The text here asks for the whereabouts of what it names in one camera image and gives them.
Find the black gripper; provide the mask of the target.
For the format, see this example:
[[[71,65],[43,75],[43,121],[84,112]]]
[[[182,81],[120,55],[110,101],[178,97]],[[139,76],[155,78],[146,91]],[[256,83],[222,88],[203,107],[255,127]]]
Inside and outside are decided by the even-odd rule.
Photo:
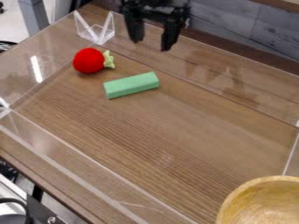
[[[120,11],[135,43],[144,39],[146,19],[163,23],[162,51],[170,51],[190,22],[191,0],[120,0]]]

